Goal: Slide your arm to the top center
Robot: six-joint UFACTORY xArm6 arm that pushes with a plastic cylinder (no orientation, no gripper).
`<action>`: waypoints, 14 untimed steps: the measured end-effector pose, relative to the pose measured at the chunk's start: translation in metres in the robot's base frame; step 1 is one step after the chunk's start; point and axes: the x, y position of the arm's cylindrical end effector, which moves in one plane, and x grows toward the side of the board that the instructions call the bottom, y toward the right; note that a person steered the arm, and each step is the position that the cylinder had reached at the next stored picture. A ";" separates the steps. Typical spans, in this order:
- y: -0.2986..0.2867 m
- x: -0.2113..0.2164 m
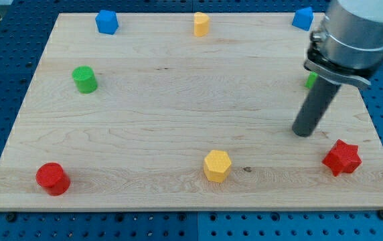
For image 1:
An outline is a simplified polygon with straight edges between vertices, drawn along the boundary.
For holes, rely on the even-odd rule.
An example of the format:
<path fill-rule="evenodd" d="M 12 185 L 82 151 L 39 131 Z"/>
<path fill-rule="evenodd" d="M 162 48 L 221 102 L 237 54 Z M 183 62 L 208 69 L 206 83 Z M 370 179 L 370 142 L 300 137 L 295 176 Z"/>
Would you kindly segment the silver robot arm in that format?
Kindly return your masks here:
<path fill-rule="evenodd" d="M 304 67 L 332 84 L 360 89 L 383 62 L 383 0 L 335 0 L 329 4 Z"/>

